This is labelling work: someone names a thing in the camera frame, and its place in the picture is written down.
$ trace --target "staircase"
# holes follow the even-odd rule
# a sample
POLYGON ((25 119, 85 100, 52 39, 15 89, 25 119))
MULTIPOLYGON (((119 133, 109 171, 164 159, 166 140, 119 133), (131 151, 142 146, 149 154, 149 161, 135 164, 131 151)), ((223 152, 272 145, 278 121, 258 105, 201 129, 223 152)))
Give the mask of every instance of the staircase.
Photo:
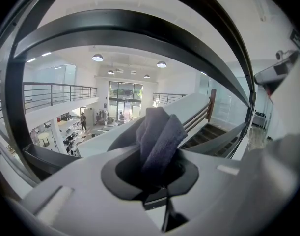
MULTIPOLYGON (((218 127, 215 127, 211 124, 206 124, 203 128, 201 128, 193 137, 191 137, 185 144, 183 144, 180 149, 187 149, 193 146, 196 146, 198 144, 205 143, 209 140, 212 140, 222 134, 226 133, 225 130, 222 130, 218 127)), ((233 145, 233 143, 237 140, 237 137, 235 137, 233 140, 231 140, 230 143, 228 143, 223 149, 216 152, 212 156, 219 156, 221 157, 226 150, 233 145)))

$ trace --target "gray towel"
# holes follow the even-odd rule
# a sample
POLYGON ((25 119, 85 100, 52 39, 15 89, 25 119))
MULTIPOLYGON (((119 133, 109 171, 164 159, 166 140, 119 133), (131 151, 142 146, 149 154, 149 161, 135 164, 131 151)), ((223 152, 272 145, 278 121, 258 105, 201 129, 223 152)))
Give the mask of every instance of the gray towel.
POLYGON ((147 108, 143 123, 136 131, 136 141, 141 149, 141 173, 153 184, 171 162, 177 146, 187 137, 183 125, 175 115, 159 108, 147 108))

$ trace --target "security camera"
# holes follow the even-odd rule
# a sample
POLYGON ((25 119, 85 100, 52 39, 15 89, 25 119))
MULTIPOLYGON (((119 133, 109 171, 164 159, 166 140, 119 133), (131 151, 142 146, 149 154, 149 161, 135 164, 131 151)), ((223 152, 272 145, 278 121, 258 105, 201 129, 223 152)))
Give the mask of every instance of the security camera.
POLYGON ((279 50, 279 51, 277 51, 275 56, 276 56, 277 60, 280 60, 280 59, 283 59, 283 55, 284 55, 284 52, 279 50))

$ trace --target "white ceiling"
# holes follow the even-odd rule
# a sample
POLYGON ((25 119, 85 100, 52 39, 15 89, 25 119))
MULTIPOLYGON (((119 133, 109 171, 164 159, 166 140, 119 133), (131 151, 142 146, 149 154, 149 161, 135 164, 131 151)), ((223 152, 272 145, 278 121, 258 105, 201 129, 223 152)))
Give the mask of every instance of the white ceiling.
MULTIPOLYGON (((292 26, 271 1, 218 1, 238 27, 250 59, 272 60, 278 50, 293 48, 294 45, 288 39, 292 26)), ((204 18, 177 0, 57 0, 44 16, 40 26, 67 14, 102 8, 134 10, 163 18, 200 38, 225 62, 237 60, 222 36, 204 18)), ((108 46, 68 48, 55 52, 55 55, 77 66, 97 69, 101 75, 105 73, 105 67, 125 70, 141 68, 155 74, 159 72, 156 67, 158 61, 172 62, 156 54, 108 46), (105 61, 93 61, 91 58, 96 53, 102 54, 105 61)))

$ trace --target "white pillar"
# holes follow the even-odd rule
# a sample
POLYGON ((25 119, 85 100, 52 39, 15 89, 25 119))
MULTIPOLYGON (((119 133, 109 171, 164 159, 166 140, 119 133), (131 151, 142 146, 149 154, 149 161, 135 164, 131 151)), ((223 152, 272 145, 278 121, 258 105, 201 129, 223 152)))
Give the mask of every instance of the white pillar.
POLYGON ((56 144, 58 147, 58 150, 61 154, 68 154, 65 148, 65 145, 62 141, 62 136, 60 134, 57 118, 51 119, 51 128, 53 132, 54 139, 56 140, 56 144))

